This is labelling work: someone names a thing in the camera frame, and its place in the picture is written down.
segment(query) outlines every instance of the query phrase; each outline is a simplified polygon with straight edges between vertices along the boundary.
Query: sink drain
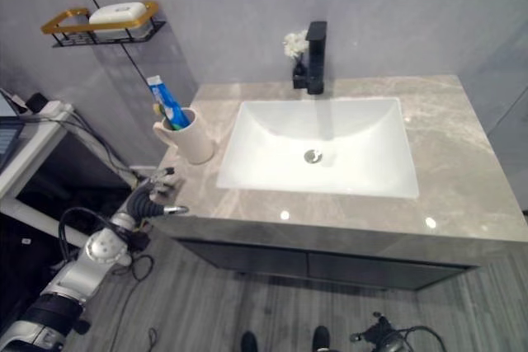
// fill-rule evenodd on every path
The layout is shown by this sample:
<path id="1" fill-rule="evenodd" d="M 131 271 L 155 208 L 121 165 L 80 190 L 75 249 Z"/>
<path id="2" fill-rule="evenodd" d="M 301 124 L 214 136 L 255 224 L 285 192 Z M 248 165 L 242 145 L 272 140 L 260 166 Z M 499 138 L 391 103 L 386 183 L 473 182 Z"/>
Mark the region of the sink drain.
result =
<path id="1" fill-rule="evenodd" d="M 320 150 L 308 150 L 305 154 L 304 154 L 304 160 L 308 163 L 308 164 L 316 164 L 318 163 L 319 161 L 321 161 L 323 159 L 323 152 L 321 152 Z"/>

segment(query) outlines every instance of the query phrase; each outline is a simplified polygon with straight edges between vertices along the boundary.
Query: white cup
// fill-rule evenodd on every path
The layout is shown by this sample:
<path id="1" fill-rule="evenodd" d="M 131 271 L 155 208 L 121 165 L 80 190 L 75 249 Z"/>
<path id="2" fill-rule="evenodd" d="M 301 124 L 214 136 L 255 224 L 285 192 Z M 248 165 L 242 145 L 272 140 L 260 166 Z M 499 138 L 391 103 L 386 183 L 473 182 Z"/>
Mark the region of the white cup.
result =
<path id="1" fill-rule="evenodd" d="M 213 157 L 215 146 L 205 130 L 202 118 L 193 109 L 183 108 L 183 113 L 191 122 L 178 131 L 170 128 L 167 118 L 154 123 L 152 130 L 164 143 L 178 148 L 191 164 L 201 164 Z"/>

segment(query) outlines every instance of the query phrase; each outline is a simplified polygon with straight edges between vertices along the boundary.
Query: faucet handle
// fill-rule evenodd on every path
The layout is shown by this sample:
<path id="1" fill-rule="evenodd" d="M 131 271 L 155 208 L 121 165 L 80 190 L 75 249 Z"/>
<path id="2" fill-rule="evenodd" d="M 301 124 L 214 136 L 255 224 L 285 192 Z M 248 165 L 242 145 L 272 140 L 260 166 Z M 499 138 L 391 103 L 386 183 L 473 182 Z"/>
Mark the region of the faucet handle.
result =
<path id="1" fill-rule="evenodd" d="M 327 22 L 313 21 L 310 22 L 308 33 L 306 34 L 307 41 L 324 40 L 327 37 Z"/>

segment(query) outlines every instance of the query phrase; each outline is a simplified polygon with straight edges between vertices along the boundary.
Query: white flower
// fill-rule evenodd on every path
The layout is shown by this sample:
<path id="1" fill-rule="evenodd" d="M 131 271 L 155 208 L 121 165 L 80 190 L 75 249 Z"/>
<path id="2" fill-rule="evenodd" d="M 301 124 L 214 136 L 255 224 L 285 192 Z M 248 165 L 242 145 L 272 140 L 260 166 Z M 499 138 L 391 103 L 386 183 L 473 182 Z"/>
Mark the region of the white flower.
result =
<path id="1" fill-rule="evenodd" d="M 308 49 L 308 41 L 306 41 L 307 30 L 299 33 L 289 33 L 284 36 L 284 54 L 292 59 L 298 58 L 304 51 Z"/>

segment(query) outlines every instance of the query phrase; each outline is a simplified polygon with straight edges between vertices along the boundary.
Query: soap bar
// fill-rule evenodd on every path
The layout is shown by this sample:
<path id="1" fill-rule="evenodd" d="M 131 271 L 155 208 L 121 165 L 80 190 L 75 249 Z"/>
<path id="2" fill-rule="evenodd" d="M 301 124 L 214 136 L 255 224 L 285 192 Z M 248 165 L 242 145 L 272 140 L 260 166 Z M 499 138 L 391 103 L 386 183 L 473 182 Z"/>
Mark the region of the soap bar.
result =
<path id="1" fill-rule="evenodd" d="M 91 24 L 105 24 L 114 22 L 133 21 L 147 12 L 147 8 L 141 2 L 129 2 L 111 4 L 110 6 L 101 7 L 90 16 Z M 145 37 L 152 29 L 150 21 L 145 22 L 142 26 L 129 29 L 130 34 L 135 39 Z M 129 37 L 124 29 L 105 29 L 95 31 L 97 38 L 100 40 L 124 39 Z"/>

